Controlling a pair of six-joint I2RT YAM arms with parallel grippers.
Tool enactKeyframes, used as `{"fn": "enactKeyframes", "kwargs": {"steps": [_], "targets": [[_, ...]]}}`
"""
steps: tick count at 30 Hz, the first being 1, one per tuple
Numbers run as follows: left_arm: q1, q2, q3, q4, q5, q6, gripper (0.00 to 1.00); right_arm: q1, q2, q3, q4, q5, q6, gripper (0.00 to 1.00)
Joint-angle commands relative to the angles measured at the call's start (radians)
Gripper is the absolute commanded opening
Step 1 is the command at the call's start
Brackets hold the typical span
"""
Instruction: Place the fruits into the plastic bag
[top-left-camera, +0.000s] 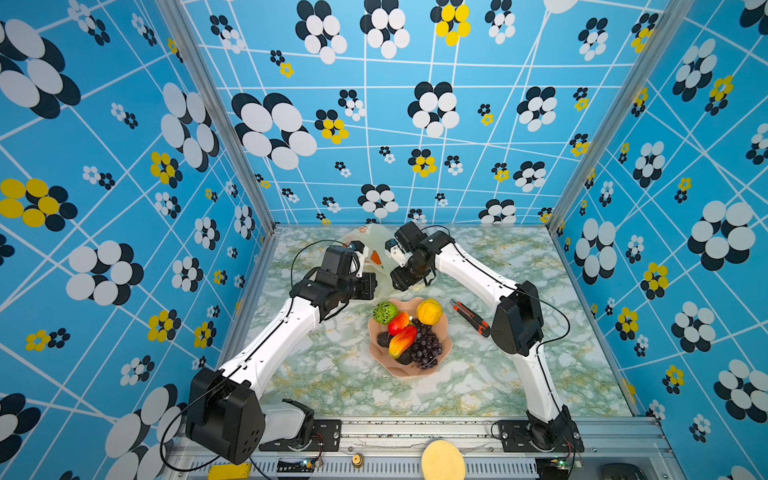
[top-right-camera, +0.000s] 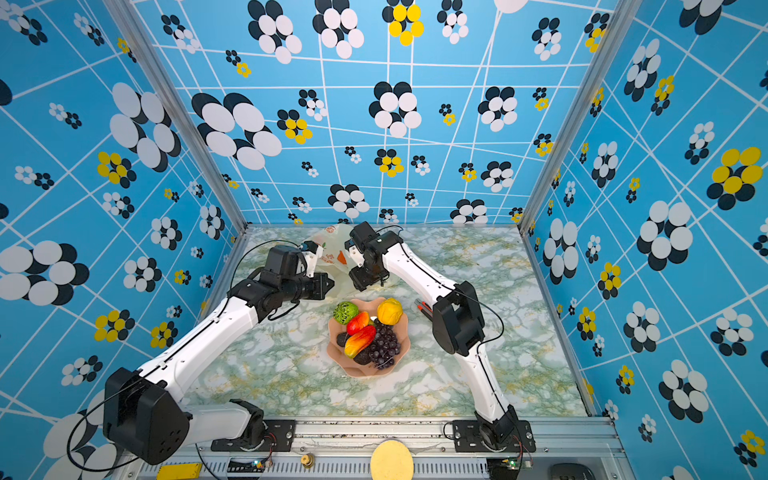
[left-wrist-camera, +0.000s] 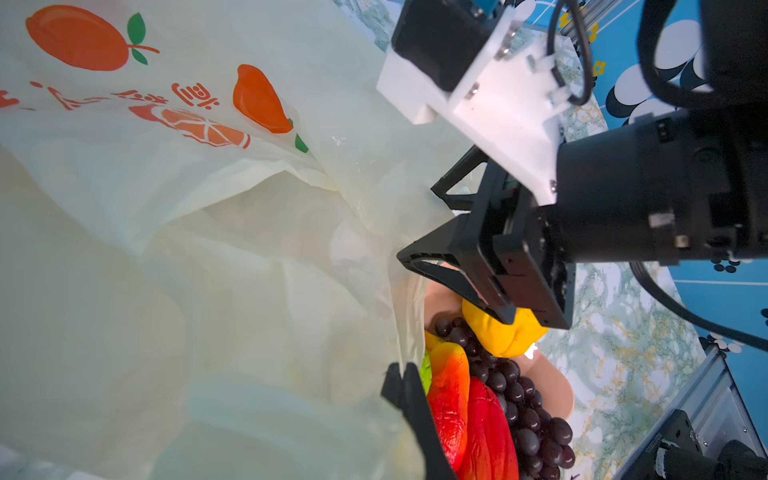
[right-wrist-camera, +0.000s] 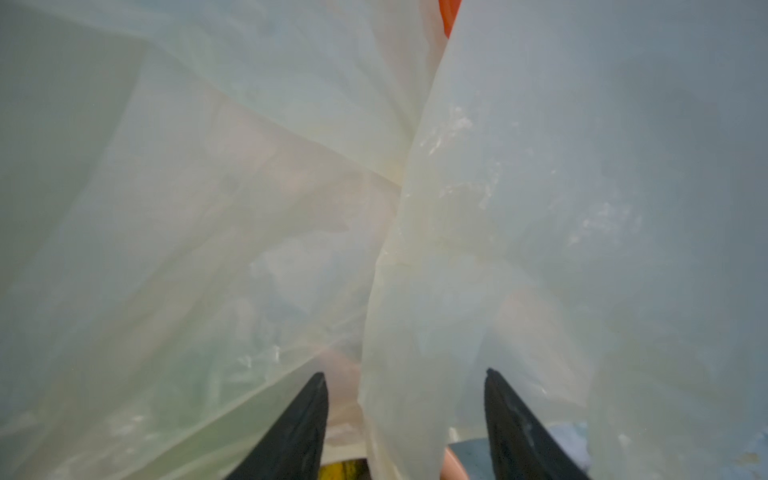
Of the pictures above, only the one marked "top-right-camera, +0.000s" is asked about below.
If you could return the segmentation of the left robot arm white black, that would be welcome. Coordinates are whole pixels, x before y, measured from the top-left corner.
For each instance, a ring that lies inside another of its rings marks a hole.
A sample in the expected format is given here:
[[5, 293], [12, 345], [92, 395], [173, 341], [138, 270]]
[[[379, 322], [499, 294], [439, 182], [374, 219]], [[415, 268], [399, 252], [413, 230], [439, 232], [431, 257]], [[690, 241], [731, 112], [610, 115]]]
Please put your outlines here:
[[131, 371], [120, 368], [105, 383], [103, 433], [107, 440], [150, 465], [180, 448], [207, 441], [246, 449], [263, 444], [262, 409], [241, 399], [185, 407], [187, 390], [232, 343], [286, 302], [322, 300], [334, 282], [326, 273], [297, 275], [279, 286], [260, 280], [239, 282], [206, 319], [171, 348]]

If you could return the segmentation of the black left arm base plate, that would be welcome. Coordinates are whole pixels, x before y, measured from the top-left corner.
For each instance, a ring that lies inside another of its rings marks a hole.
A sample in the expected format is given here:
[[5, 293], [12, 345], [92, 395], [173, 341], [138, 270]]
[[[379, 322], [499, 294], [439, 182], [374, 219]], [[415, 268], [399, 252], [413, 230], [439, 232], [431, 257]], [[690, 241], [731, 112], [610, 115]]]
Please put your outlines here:
[[245, 433], [235, 439], [219, 439], [211, 443], [215, 452], [289, 452], [295, 438], [295, 420], [265, 420], [255, 434]]

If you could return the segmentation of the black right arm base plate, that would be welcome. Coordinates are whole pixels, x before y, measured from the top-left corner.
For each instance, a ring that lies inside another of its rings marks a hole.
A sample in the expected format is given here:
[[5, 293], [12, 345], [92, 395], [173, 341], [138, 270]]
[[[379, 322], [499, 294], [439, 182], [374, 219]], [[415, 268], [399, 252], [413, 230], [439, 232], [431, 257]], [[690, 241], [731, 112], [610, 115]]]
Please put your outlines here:
[[488, 423], [454, 420], [451, 423], [454, 448], [459, 453], [534, 453], [537, 450], [528, 421]]

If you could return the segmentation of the translucent yellowish plastic bag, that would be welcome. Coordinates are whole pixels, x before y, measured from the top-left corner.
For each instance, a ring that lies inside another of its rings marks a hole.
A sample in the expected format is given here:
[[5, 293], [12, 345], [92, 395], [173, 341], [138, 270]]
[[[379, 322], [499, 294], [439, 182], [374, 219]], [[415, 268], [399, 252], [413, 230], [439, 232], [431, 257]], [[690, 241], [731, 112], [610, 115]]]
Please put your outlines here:
[[311, 237], [323, 249], [318, 269], [336, 281], [350, 282], [349, 273], [357, 266], [345, 248], [345, 243], [351, 239], [352, 230], [349, 224], [336, 224], [322, 228]]

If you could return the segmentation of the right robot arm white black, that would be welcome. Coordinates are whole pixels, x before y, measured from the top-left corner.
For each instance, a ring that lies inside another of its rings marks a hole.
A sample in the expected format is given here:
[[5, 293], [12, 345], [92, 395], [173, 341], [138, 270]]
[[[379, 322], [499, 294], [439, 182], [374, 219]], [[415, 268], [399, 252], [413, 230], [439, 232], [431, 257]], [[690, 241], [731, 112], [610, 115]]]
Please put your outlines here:
[[478, 428], [485, 444], [499, 451], [526, 438], [513, 405], [495, 377], [487, 355], [485, 320], [474, 286], [448, 279], [420, 259], [394, 231], [355, 226], [344, 248], [355, 266], [349, 276], [359, 291], [392, 275], [403, 280], [426, 302], [432, 334], [452, 355], [470, 388]]

